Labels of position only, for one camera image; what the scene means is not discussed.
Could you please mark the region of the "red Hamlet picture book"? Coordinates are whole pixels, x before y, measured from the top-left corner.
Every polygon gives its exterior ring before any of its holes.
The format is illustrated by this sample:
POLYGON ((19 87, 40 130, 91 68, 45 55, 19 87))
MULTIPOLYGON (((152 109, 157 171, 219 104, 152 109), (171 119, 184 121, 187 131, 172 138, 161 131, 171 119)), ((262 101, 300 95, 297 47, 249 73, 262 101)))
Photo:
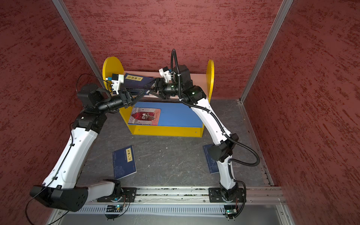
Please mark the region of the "red Hamlet picture book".
POLYGON ((134 107, 128 120, 129 125, 157 126, 161 109, 134 107))

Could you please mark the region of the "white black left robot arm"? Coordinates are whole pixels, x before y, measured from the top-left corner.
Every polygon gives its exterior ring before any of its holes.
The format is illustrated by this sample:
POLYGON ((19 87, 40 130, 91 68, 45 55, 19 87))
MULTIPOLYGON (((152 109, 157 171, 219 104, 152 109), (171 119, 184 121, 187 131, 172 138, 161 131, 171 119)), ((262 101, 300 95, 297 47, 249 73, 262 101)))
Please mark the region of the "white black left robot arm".
POLYGON ((102 197, 112 202, 125 200, 120 182, 105 180, 88 187, 78 187, 77 180, 82 171, 89 149, 100 133, 107 113, 132 107, 144 95, 144 89, 136 90, 137 96, 126 89, 111 96, 106 89, 96 84, 87 84, 77 93, 83 110, 70 126, 70 137, 56 165, 40 186, 33 186, 32 199, 42 205, 69 212, 80 210, 86 203, 102 197))

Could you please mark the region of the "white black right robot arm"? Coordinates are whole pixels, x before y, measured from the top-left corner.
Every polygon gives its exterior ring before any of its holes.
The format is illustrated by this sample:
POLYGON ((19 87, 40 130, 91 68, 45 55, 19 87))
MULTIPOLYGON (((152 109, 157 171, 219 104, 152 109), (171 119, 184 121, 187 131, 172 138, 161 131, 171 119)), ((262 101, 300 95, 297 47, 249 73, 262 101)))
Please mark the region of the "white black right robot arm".
POLYGON ((194 85, 190 71, 185 65, 168 67, 159 70, 160 78, 151 81, 145 87, 151 94, 161 98, 169 99, 178 96, 182 104, 191 108, 207 128, 213 140, 213 145, 208 149, 208 154, 216 161, 220 175, 220 193, 224 201, 230 202, 236 197, 238 185, 233 180, 231 163, 234 143, 229 138, 237 135, 223 126, 218 116, 212 110, 206 93, 200 86, 194 85))

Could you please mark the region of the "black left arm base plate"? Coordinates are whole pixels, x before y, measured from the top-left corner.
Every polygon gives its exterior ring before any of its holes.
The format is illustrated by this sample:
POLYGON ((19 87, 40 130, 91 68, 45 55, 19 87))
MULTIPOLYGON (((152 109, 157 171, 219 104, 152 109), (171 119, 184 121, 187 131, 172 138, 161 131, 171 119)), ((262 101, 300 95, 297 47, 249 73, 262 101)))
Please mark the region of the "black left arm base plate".
POLYGON ((137 193, 136 187, 122 187, 119 189, 120 193, 111 194, 110 196, 105 196, 97 199, 99 203, 123 203, 130 202, 133 203, 137 193))

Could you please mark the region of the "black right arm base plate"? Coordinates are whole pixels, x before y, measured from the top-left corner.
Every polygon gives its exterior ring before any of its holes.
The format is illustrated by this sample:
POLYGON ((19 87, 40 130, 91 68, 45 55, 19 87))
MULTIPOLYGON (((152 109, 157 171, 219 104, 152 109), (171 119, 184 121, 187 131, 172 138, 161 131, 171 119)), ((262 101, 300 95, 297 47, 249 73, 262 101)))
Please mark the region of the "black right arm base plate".
POLYGON ((229 200, 225 200, 221 194, 221 188, 219 187, 210 187, 209 191, 209 201, 211 203, 242 203, 244 201, 244 189, 239 188, 236 195, 229 200))

